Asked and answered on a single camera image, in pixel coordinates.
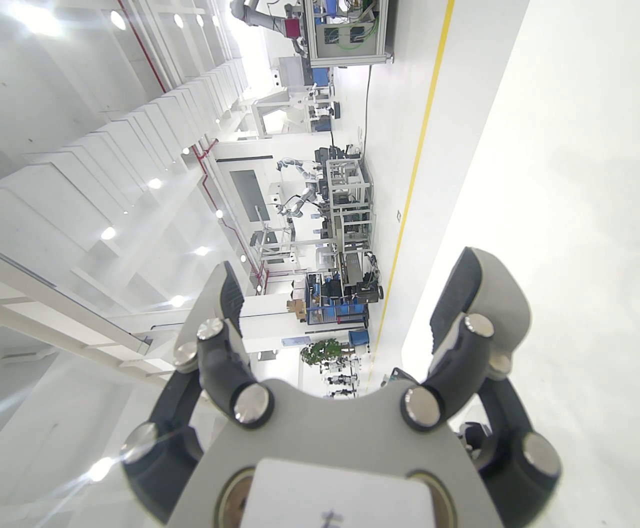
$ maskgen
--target green plant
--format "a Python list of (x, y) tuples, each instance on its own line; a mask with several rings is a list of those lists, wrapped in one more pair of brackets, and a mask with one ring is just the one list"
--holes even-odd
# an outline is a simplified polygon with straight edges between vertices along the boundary
[(342, 345), (335, 339), (323, 339), (305, 346), (300, 352), (300, 357), (307, 365), (317, 365), (322, 361), (329, 361), (342, 356)]

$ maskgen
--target dual-arm robot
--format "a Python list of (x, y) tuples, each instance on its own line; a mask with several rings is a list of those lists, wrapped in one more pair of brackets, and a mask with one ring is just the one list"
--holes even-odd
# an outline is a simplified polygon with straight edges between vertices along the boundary
[(309, 202), (314, 205), (316, 204), (318, 176), (316, 174), (310, 173), (309, 171), (306, 171), (302, 166), (302, 162), (299, 159), (293, 159), (292, 157), (285, 157), (281, 159), (278, 162), (276, 169), (278, 171), (282, 171), (283, 168), (291, 166), (295, 167), (303, 177), (305, 181), (305, 190), (300, 195), (292, 196), (282, 205), (274, 205), (276, 205), (276, 207), (278, 208), (279, 215), (300, 218), (302, 216), (301, 209), (302, 206), (305, 205), (305, 203)]
[[(292, 477), (293, 483), (283, 482), (282, 474), (265, 481), (265, 462), (331, 466), (371, 482), (386, 479), (394, 489), (425, 484), (418, 491), (425, 493), (429, 513), (411, 526), (520, 528), (544, 509), (561, 462), (533, 429), (508, 379), (530, 313), (519, 286), (493, 255), (466, 248), (452, 271), (430, 321), (434, 349), (427, 378), (393, 381), (347, 401), (316, 398), (280, 380), (258, 382), (243, 360), (242, 303), (229, 263), (219, 265), (179, 335), (177, 371), (149, 420), (122, 447), (133, 492), (162, 524), (285, 526), (278, 521), (282, 505), (274, 506), (266, 494), (280, 490), (282, 498), (283, 486), (305, 490), (317, 482), (300, 476), (308, 470)], [(202, 390), (228, 417), (206, 452), (189, 426)], [(484, 405), (491, 434), (470, 456), (447, 421), (473, 394)], [(322, 502), (329, 488), (314, 493), (314, 500), (324, 508), (320, 513), (341, 515), (330, 501)], [(364, 508), (372, 506), (366, 485), (350, 492), (365, 495), (359, 502), (368, 504)], [(415, 504), (403, 497), (396, 518), (404, 513), (397, 504)], [(262, 508), (260, 522), (253, 524), (249, 512), (256, 508)], [(323, 525), (314, 520), (319, 512), (300, 509), (295, 500), (284, 509), (297, 516), (293, 525)]]

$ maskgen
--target white ceiling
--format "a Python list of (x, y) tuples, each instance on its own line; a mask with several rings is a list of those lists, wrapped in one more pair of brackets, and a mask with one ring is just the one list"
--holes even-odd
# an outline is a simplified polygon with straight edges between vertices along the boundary
[(0, 252), (106, 317), (171, 307), (177, 295), (189, 307), (225, 259), (247, 288), (239, 241), (215, 218), (193, 151), (182, 153), (203, 152), (247, 88), (224, 10), (60, 0), (61, 32), (45, 36), (10, 5), (0, 15)]

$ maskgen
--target red pipe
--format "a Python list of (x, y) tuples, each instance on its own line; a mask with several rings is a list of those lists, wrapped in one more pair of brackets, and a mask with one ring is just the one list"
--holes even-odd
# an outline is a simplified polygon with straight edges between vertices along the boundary
[(120, 9), (122, 9), (122, 12), (124, 13), (124, 17), (127, 19), (127, 22), (131, 26), (131, 31), (133, 31), (133, 34), (135, 35), (136, 40), (138, 41), (138, 44), (140, 44), (140, 47), (142, 48), (142, 53), (145, 54), (147, 62), (149, 63), (149, 66), (151, 66), (151, 71), (153, 71), (154, 75), (156, 76), (156, 80), (158, 81), (158, 84), (160, 85), (160, 88), (162, 88), (162, 91), (164, 93), (166, 93), (166, 88), (164, 87), (162, 79), (160, 78), (160, 75), (158, 75), (156, 67), (154, 66), (153, 62), (151, 61), (151, 57), (149, 56), (149, 53), (147, 53), (147, 49), (145, 48), (145, 45), (142, 44), (142, 39), (140, 38), (138, 32), (136, 31), (135, 26), (131, 22), (131, 18), (129, 16), (129, 14), (127, 13), (127, 10), (124, 7), (124, 4), (122, 3), (122, 0), (118, 0), (118, 4), (120, 4)]
[[(120, 8), (122, 9), (122, 12), (124, 13), (125, 18), (127, 19), (127, 22), (131, 26), (131, 31), (133, 31), (133, 34), (135, 35), (136, 40), (138, 41), (138, 44), (140, 44), (140, 48), (142, 49), (142, 53), (145, 54), (145, 58), (147, 59), (147, 62), (149, 63), (149, 66), (151, 67), (151, 70), (153, 71), (153, 73), (154, 73), (154, 75), (156, 77), (156, 81), (158, 81), (158, 84), (160, 85), (160, 88), (162, 89), (162, 91), (164, 93), (166, 93), (167, 90), (164, 87), (162, 79), (160, 79), (160, 75), (158, 74), (158, 72), (156, 70), (156, 67), (153, 64), (153, 62), (151, 60), (151, 57), (149, 56), (149, 53), (147, 53), (147, 49), (145, 48), (145, 45), (143, 44), (142, 39), (140, 38), (138, 32), (136, 31), (135, 26), (131, 22), (131, 18), (129, 16), (129, 13), (127, 13), (127, 10), (125, 9), (125, 6), (122, 3), (122, 0), (118, 0), (118, 4), (120, 5)], [(209, 195), (209, 199), (211, 200), (211, 203), (213, 204), (213, 206), (216, 209), (218, 208), (218, 206), (216, 205), (216, 202), (213, 200), (213, 196), (211, 196), (211, 193), (209, 192), (209, 190), (207, 189), (207, 186), (205, 185), (205, 183), (207, 181), (207, 178), (209, 178), (209, 172), (207, 171), (206, 167), (204, 166), (204, 164), (202, 162), (202, 159), (209, 155), (209, 152), (211, 151), (211, 149), (213, 148), (213, 146), (217, 142), (218, 142), (218, 140), (214, 140), (213, 143), (211, 143), (209, 145), (209, 147), (206, 150), (204, 150), (204, 152), (202, 153), (201, 156), (198, 154), (198, 151), (196, 150), (195, 145), (193, 145), (191, 147), (191, 149), (193, 150), (193, 153), (196, 155), (196, 158), (198, 159), (198, 162), (200, 163), (200, 167), (202, 167), (202, 171), (204, 172), (204, 180), (202, 181), (202, 187), (204, 188), (205, 192)], [(260, 271), (260, 273), (256, 272), (255, 267), (253, 266), (253, 262), (249, 258), (250, 253), (244, 247), (244, 244), (242, 242), (242, 239), (240, 238), (240, 235), (238, 234), (238, 231), (236, 231), (235, 228), (231, 227), (230, 225), (227, 225), (227, 222), (224, 219), (222, 219), (222, 224), (224, 224), (225, 227), (227, 227), (228, 229), (230, 229), (231, 231), (233, 231), (236, 234), (236, 238), (238, 239), (238, 242), (240, 242), (240, 245), (242, 246), (242, 249), (244, 251), (244, 254), (246, 255), (246, 258), (249, 260), (249, 265), (251, 266), (251, 269), (252, 269), (253, 273), (255, 274), (255, 276), (258, 279), (258, 284), (260, 284), (260, 282), (262, 281), (262, 270)]]

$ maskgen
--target ceiling light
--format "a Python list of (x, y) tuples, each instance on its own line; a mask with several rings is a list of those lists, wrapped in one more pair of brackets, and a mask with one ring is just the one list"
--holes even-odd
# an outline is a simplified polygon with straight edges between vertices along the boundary
[(56, 36), (62, 30), (53, 14), (42, 7), (16, 2), (9, 7), (9, 14), (21, 21), (32, 33)]
[(127, 25), (124, 23), (124, 19), (117, 11), (112, 11), (110, 18), (116, 28), (122, 29), (123, 31), (127, 29)]
[(180, 308), (184, 304), (184, 297), (182, 297), (182, 295), (176, 295), (171, 299), (171, 304), (174, 308)]
[(98, 462), (91, 466), (91, 469), (87, 471), (86, 475), (91, 482), (100, 482), (107, 476), (107, 473), (114, 464), (113, 458), (105, 457), (101, 458)]
[(116, 236), (116, 230), (113, 227), (109, 226), (107, 229), (102, 231), (100, 238), (102, 240), (111, 240), (115, 236)]

